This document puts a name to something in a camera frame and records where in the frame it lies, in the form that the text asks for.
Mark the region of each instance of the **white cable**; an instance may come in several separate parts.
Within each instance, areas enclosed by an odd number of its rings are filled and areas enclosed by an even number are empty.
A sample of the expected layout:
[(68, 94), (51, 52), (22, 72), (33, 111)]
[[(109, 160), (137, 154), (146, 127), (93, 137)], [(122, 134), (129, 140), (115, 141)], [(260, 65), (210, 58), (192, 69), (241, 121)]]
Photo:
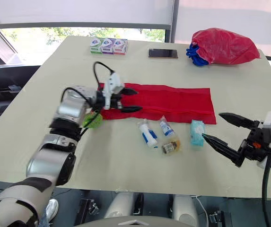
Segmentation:
[(198, 198), (198, 196), (196, 196), (195, 197), (196, 199), (197, 199), (197, 201), (200, 203), (200, 205), (201, 205), (201, 208), (203, 209), (203, 211), (205, 212), (205, 214), (206, 214), (206, 220), (207, 220), (207, 227), (209, 227), (209, 218), (208, 218), (208, 214), (207, 214), (207, 212), (206, 212), (206, 210), (205, 210), (205, 208), (203, 207), (203, 205), (202, 205), (202, 203), (201, 203), (201, 201), (199, 200), (199, 198)]

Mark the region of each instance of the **red cloth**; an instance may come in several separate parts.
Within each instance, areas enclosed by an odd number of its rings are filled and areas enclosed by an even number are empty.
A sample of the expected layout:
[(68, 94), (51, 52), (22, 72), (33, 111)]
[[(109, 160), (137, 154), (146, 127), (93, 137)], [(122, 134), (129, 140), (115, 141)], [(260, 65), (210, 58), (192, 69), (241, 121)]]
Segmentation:
[(220, 28), (194, 33), (192, 44), (198, 44), (199, 49), (196, 52), (209, 64), (235, 65), (260, 58), (250, 38)]
[(164, 85), (125, 84), (133, 88), (136, 95), (123, 96), (122, 105), (139, 105), (143, 109), (133, 113), (120, 110), (102, 110), (106, 120), (127, 117), (159, 120), (163, 115), (169, 122), (191, 123), (192, 120), (205, 124), (216, 124), (209, 88), (174, 88)]

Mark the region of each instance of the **red towel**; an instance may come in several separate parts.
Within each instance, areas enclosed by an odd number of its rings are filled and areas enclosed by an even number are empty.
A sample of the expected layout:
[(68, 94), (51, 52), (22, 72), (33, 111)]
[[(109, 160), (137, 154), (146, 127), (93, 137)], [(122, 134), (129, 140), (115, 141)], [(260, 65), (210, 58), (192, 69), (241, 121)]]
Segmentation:
[(139, 105), (143, 109), (134, 113), (120, 110), (102, 110), (106, 120), (127, 117), (159, 120), (163, 115), (169, 122), (191, 123), (192, 120), (205, 124), (216, 124), (209, 88), (174, 88), (164, 85), (125, 84), (133, 88), (136, 95), (123, 96), (122, 105)]

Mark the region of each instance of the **white table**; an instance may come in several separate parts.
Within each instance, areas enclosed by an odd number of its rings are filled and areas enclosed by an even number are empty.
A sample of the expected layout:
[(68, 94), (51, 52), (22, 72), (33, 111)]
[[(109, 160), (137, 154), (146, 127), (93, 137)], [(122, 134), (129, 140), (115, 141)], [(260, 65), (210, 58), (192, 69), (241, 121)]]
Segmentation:
[[(0, 118), (0, 181), (25, 178), (26, 165), (49, 131), (53, 114), (65, 87), (96, 87), (92, 65), (102, 61), (125, 82), (172, 87), (210, 87), (217, 125), (207, 125), (210, 135), (238, 149), (248, 130), (218, 116), (233, 112), (252, 120), (271, 110), (271, 67), (261, 59), (225, 66), (197, 67), (185, 56), (184, 44), (129, 41), (126, 56), (94, 55), (89, 38), (69, 36), (39, 68)], [(148, 48), (177, 49), (179, 59), (149, 59)], [(98, 68), (102, 81), (108, 72)], [(172, 123), (182, 150), (172, 156), (151, 150), (136, 122), (139, 119), (105, 121), (89, 130), (79, 142), (77, 161), (65, 187), (91, 190), (181, 193), (228, 197), (261, 197), (263, 170), (245, 160), (236, 167), (208, 144), (190, 145), (190, 125)], [(162, 136), (157, 121), (150, 121)], [(268, 196), (271, 197), (271, 173)]]

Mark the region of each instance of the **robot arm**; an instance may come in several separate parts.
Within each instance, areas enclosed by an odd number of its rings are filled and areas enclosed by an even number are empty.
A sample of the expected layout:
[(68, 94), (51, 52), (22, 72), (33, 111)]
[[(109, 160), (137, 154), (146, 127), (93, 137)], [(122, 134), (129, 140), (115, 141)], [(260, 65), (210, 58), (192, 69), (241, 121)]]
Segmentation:
[[(83, 86), (64, 90), (60, 106), (49, 126), (50, 132), (27, 165), (26, 179), (0, 193), (0, 227), (38, 225), (55, 186), (64, 185), (70, 179), (76, 160), (74, 152), (82, 135), (81, 127), (87, 110), (91, 108), (99, 113), (106, 107), (124, 112), (122, 94), (137, 92), (124, 88), (117, 74), (114, 79), (113, 73), (111, 71), (111, 82), (106, 83), (103, 91)], [(135, 106), (128, 111), (140, 109)]]
[(268, 112), (263, 122), (252, 121), (234, 113), (220, 113), (219, 115), (230, 124), (248, 128), (250, 130), (248, 137), (243, 140), (238, 151), (228, 147), (226, 142), (214, 136), (203, 134), (204, 139), (238, 167), (247, 158), (256, 160), (259, 167), (265, 168), (267, 157), (271, 156), (271, 111)]

